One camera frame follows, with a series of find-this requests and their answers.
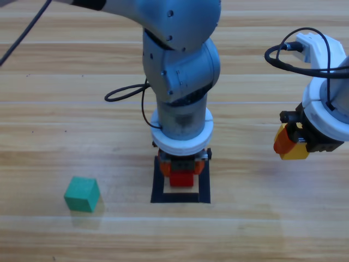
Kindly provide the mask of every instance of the black cable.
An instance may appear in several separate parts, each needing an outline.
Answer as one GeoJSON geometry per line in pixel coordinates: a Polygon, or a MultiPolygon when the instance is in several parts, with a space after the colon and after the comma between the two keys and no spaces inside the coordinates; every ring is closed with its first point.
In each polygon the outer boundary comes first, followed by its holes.
{"type": "MultiPolygon", "coordinates": [[[[315,29],[315,28],[311,28],[311,27],[302,27],[299,29],[296,29],[294,31],[292,31],[291,33],[289,33],[281,42],[278,52],[276,53],[276,59],[279,60],[279,55],[280,55],[280,51],[281,51],[281,45],[285,43],[285,41],[293,34],[299,32],[299,31],[303,31],[303,30],[309,30],[309,31],[314,31],[315,33],[318,33],[322,39],[324,40],[325,44],[326,44],[326,49],[327,49],[327,74],[330,74],[330,68],[331,68],[331,51],[329,48],[329,44],[328,41],[326,39],[326,37],[324,36],[323,33],[321,33],[319,30],[315,29]]],[[[331,104],[331,100],[330,100],[330,79],[327,78],[327,106],[333,111],[334,107],[331,104]]]]}
{"type": "Polygon", "coordinates": [[[30,30],[33,28],[33,26],[38,22],[44,11],[47,9],[47,7],[50,5],[52,0],[46,0],[46,3],[41,7],[40,11],[37,13],[37,15],[34,17],[34,19],[30,22],[30,24],[27,26],[27,28],[23,31],[23,33],[18,37],[16,42],[13,43],[13,45],[7,50],[5,55],[0,60],[0,67],[5,63],[7,58],[12,54],[12,52],[19,46],[19,44],[22,42],[22,40],[26,37],[26,35],[30,32],[30,30]]]}
{"type": "Polygon", "coordinates": [[[153,128],[158,128],[158,129],[162,129],[162,127],[157,127],[157,126],[154,126],[152,124],[150,124],[146,118],[146,114],[144,112],[144,95],[145,95],[145,91],[147,88],[150,87],[150,84],[148,83],[148,79],[146,79],[146,81],[143,83],[143,84],[137,84],[137,85],[132,85],[132,86],[125,86],[125,87],[122,87],[122,88],[119,88],[119,89],[116,89],[110,93],[108,93],[105,97],[104,97],[104,100],[106,100],[107,102],[117,102],[117,101],[121,101],[121,100],[124,100],[126,98],[129,98],[129,97],[132,97],[140,92],[142,92],[142,103],[141,103],[141,106],[142,106],[142,114],[143,114],[143,118],[144,120],[146,121],[146,123],[150,126],[150,127],[153,127],[153,128]],[[116,94],[116,93],[119,93],[121,91],[125,91],[125,90],[128,90],[128,89],[131,89],[131,88],[137,88],[137,87],[140,87],[139,89],[137,89],[136,91],[133,91],[131,93],[128,93],[124,96],[121,96],[121,97],[117,97],[117,98],[110,98],[112,95],[116,94]]]}
{"type": "MultiPolygon", "coordinates": [[[[146,86],[148,84],[148,79],[146,79],[146,82],[144,83],[144,86],[146,86]]],[[[142,93],[142,114],[143,114],[143,118],[144,118],[144,120],[146,121],[146,123],[150,126],[150,127],[153,127],[153,128],[157,128],[157,129],[162,129],[162,127],[157,127],[157,126],[154,126],[154,125],[152,125],[152,124],[150,124],[149,122],[148,122],[148,120],[147,120],[147,118],[146,118],[146,114],[145,114],[145,112],[144,112],[144,94],[146,93],[146,89],[148,88],[148,87],[146,87],[146,88],[144,88],[143,89],[143,93],[142,93]]]]}
{"type": "Polygon", "coordinates": [[[265,55],[264,58],[266,59],[266,61],[271,64],[274,67],[277,67],[279,69],[283,69],[286,71],[290,71],[290,72],[294,72],[297,74],[302,74],[302,75],[307,75],[307,76],[313,76],[313,77],[317,77],[317,78],[326,78],[327,79],[327,106],[331,109],[334,110],[335,108],[332,106],[331,101],[330,101],[330,79],[348,79],[349,78],[349,74],[348,73],[331,73],[330,71],[336,71],[336,70],[343,70],[343,69],[348,69],[349,67],[337,67],[337,68],[331,68],[330,67],[330,59],[331,59],[331,55],[330,55],[330,47],[328,44],[328,41],[326,39],[326,37],[317,29],[311,28],[311,27],[303,27],[303,28],[299,28],[297,30],[292,31],[290,34],[288,34],[283,41],[281,42],[280,45],[278,46],[274,46],[269,48],[265,55]],[[302,30],[309,30],[309,31],[314,31],[316,33],[318,33],[324,40],[325,44],[326,44],[326,48],[327,48],[327,68],[326,69],[305,69],[305,68],[298,68],[298,67],[294,67],[290,64],[286,64],[284,62],[282,62],[281,60],[279,60],[279,55],[280,55],[280,51],[282,49],[284,50],[288,50],[288,46],[285,44],[285,41],[293,34],[302,31],[302,30]],[[274,51],[278,51],[278,53],[276,54],[276,59],[271,58],[270,54],[274,51]]]}

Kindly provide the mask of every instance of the white ring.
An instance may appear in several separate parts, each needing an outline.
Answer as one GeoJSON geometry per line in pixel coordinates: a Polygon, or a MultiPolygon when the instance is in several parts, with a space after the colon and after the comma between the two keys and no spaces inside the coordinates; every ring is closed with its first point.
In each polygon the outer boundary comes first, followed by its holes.
{"type": "Polygon", "coordinates": [[[303,94],[304,112],[310,123],[322,134],[339,141],[349,141],[349,124],[333,117],[320,101],[324,79],[314,78],[303,94]]]}
{"type": "MultiPolygon", "coordinates": [[[[151,123],[159,125],[158,111],[155,110],[151,123]]],[[[213,116],[206,108],[205,127],[197,137],[190,140],[175,140],[168,138],[160,129],[151,128],[155,144],[164,152],[174,156],[190,156],[203,150],[213,135],[213,116]]]]}

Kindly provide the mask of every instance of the wooden table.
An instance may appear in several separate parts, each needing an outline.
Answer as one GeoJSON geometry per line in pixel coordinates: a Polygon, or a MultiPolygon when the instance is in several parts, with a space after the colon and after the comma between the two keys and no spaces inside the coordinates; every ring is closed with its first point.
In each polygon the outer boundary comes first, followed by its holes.
{"type": "MultiPolygon", "coordinates": [[[[0,10],[1,53],[43,3],[19,0],[0,10]]],[[[311,78],[263,58],[303,26],[349,50],[349,2],[225,0],[222,7],[212,36],[222,75],[208,97],[212,204],[151,204],[157,150],[141,97],[103,100],[144,81],[142,29],[52,3],[0,70],[0,261],[349,261],[349,147],[280,160],[279,112],[298,105],[311,78]],[[68,210],[63,195],[73,176],[97,178],[93,214],[68,210]]],[[[146,102],[150,117],[151,90],[146,102]]]]}

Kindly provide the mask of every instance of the black square frame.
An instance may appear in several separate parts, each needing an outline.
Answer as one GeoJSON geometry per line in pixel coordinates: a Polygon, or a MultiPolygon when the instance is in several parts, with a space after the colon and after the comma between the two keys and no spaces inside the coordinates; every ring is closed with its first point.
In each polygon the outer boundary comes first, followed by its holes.
{"type": "Polygon", "coordinates": [[[198,177],[198,193],[164,193],[164,182],[158,157],[155,157],[151,203],[211,203],[208,160],[198,177]]]}

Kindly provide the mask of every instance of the white plastic mount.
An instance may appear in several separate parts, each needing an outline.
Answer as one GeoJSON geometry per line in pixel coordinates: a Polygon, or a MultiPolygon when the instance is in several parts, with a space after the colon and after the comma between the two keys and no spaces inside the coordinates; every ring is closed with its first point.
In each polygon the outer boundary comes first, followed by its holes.
{"type": "MultiPolygon", "coordinates": [[[[151,124],[158,126],[158,111],[155,110],[151,124]]],[[[174,156],[190,156],[203,150],[210,142],[213,135],[213,116],[206,108],[205,126],[197,137],[190,140],[175,140],[168,138],[160,129],[151,128],[155,144],[163,151],[174,156]]]]}
{"type": "MultiPolygon", "coordinates": [[[[327,35],[330,53],[331,67],[338,67],[346,58],[345,51],[341,43],[327,35]]],[[[305,63],[310,63],[312,69],[327,68],[327,48],[325,41],[319,34],[302,34],[297,35],[297,42],[303,45],[303,52],[293,52],[293,54],[305,63]]]]}
{"type": "MultiPolygon", "coordinates": [[[[338,67],[346,58],[343,46],[337,40],[326,36],[331,51],[331,67],[338,67]]],[[[322,37],[318,34],[298,34],[297,41],[304,45],[299,57],[311,63],[312,69],[327,68],[327,49],[322,37]]],[[[302,106],[312,125],[322,134],[339,141],[349,141],[349,124],[338,121],[323,106],[320,88],[323,78],[313,78],[303,93],[302,106]]]]}

